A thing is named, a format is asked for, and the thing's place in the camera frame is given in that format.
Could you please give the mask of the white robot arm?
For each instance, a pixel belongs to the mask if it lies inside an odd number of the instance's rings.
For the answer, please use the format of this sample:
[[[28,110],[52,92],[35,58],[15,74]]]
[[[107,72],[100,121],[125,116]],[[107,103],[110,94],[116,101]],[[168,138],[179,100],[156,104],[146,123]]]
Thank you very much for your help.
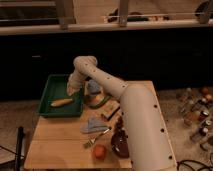
[[[177,171],[156,95],[144,84],[126,82],[99,69],[94,56],[78,56],[73,65],[68,95],[77,92],[90,77],[120,102],[133,170]]]

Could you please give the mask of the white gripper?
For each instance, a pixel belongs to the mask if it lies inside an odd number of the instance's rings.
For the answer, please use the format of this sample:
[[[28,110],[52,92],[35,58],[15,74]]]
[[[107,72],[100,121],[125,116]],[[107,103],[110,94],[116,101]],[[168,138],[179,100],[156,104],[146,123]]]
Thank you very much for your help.
[[[72,96],[74,93],[78,92],[83,87],[84,83],[84,77],[71,74],[67,82],[67,94],[69,96]]]

